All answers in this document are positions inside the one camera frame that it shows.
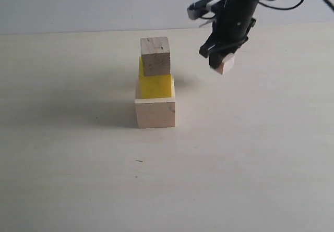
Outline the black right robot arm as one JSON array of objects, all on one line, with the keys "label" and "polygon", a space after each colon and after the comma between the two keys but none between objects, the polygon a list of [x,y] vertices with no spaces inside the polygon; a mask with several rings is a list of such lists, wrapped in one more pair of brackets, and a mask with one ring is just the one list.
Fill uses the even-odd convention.
[{"label": "black right robot arm", "polygon": [[234,54],[245,42],[256,20],[253,14],[260,0],[200,0],[192,5],[193,19],[214,13],[212,33],[200,47],[201,56],[217,69],[223,59]]}]

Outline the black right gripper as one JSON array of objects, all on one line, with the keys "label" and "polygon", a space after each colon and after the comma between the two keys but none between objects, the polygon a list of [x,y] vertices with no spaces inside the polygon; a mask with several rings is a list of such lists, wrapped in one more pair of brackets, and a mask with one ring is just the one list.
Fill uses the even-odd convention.
[{"label": "black right gripper", "polygon": [[257,0],[208,0],[207,11],[214,13],[212,33],[199,53],[209,58],[211,69],[223,69],[225,58],[248,41],[256,20]]}]

